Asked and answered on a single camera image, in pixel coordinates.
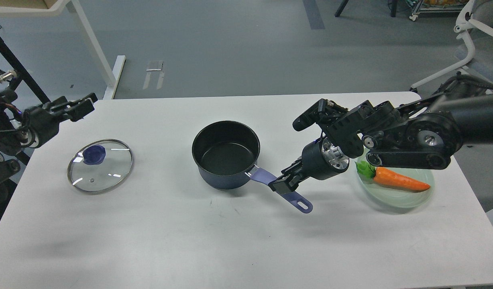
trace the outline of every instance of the handle hole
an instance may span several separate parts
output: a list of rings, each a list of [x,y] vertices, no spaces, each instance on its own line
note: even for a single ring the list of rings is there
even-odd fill
[[[298,202],[296,202],[296,203],[297,203],[300,207],[302,207],[304,210],[309,209],[309,207],[308,207],[306,204],[304,204],[302,201],[298,201]]]

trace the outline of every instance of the saucepan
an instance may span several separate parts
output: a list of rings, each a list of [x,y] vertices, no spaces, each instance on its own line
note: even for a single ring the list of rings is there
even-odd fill
[[[243,123],[224,120],[204,127],[195,137],[191,150],[200,175],[216,189],[239,188],[249,180],[268,185],[277,179],[257,166],[259,138]],[[301,212],[312,211],[312,203],[297,192],[278,194]]]

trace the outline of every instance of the toy carrot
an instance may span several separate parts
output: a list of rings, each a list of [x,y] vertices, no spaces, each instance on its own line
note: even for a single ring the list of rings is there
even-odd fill
[[[389,185],[391,187],[417,192],[422,192],[430,188],[430,185],[426,183],[398,174],[387,168],[374,167],[367,161],[355,162],[355,166],[359,174],[366,176],[368,179],[373,179],[375,183],[379,183],[380,185]]]

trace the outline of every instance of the black table leg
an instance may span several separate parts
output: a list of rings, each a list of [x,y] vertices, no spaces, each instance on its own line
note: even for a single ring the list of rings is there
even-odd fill
[[[397,4],[398,0],[393,0],[393,2],[391,3],[391,17],[397,16]]]
[[[347,3],[348,3],[348,0],[343,0],[341,2],[340,7],[337,9],[336,13],[334,14],[334,16],[339,17],[342,13],[342,10],[344,9],[344,6],[346,6]]]

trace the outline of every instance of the blue lid knob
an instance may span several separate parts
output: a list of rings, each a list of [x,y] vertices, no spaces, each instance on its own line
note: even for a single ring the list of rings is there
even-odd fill
[[[106,150],[104,147],[96,144],[84,150],[83,157],[83,163],[87,165],[100,165],[106,157]]]

